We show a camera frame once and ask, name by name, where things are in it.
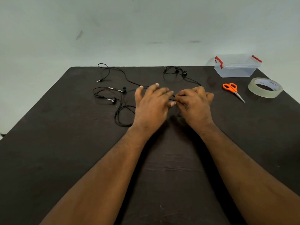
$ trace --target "tape roll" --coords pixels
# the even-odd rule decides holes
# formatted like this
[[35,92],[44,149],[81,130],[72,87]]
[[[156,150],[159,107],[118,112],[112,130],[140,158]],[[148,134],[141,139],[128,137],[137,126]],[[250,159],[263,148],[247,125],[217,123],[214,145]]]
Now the tape roll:
[[[272,91],[265,90],[257,85],[265,85],[271,88]],[[283,91],[282,86],[276,81],[260,77],[253,78],[249,83],[248,88],[254,94],[264,98],[275,98]]]

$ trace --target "red clip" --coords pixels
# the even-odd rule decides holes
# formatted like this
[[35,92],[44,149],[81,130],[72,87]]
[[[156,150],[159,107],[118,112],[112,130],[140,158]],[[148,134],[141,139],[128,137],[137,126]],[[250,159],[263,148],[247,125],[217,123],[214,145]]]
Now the red clip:
[[221,66],[221,69],[222,69],[223,68],[223,62],[221,61],[221,59],[219,59],[218,56],[215,57],[215,62],[216,62],[216,59],[220,62],[220,66]]
[[258,60],[260,63],[262,62],[262,60],[259,60],[256,56],[252,55],[252,57],[256,60]]

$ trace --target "table surface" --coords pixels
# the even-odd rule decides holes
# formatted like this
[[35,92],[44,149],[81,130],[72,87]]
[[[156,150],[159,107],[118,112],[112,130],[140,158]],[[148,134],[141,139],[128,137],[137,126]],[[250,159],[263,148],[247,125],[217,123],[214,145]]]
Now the table surface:
[[[266,99],[247,85],[254,77],[221,78],[213,67],[182,67],[215,94],[213,119],[258,164],[300,194],[300,104],[286,92]],[[177,93],[197,85],[164,67],[121,67],[128,79],[159,83]],[[39,224],[58,200],[124,135],[114,123],[117,105],[93,97],[92,89],[136,86],[121,72],[72,67],[0,141],[0,224]],[[245,100],[222,89],[235,83]],[[126,95],[134,105],[134,93]],[[133,114],[121,113],[123,122]],[[148,141],[116,224],[242,224],[207,148],[178,116],[177,108]]]

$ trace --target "forearm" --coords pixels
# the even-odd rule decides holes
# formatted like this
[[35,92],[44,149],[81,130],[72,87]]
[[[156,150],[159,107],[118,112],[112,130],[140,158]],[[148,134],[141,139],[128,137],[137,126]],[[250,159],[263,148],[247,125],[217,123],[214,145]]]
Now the forearm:
[[147,142],[129,128],[122,139],[57,203],[41,224],[113,224]]
[[300,223],[300,197],[275,179],[217,126],[196,129],[246,222]]

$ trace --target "orange scissors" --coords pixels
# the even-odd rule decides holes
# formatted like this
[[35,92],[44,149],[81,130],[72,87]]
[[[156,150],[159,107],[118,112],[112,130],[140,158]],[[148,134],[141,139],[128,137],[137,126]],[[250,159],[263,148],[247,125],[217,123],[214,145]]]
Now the orange scissors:
[[234,83],[223,84],[223,88],[224,88],[225,90],[231,91],[232,93],[236,94],[236,96],[237,96],[240,100],[242,100],[243,102],[245,102],[245,101],[242,99],[242,97],[238,94],[238,90],[237,90],[238,86],[237,86],[236,84],[234,84]]

